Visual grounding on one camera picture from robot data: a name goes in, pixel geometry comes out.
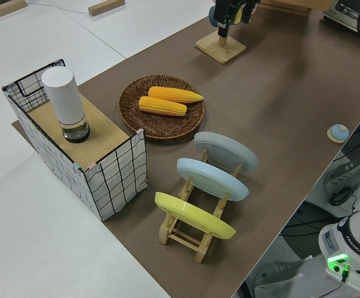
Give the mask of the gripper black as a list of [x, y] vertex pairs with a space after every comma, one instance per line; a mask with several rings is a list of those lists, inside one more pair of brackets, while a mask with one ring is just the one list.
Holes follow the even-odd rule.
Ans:
[[227, 37], [229, 25], [220, 22], [243, 22], [248, 24], [256, 10], [258, 2], [245, 1], [215, 1], [214, 20], [218, 24], [218, 35]]

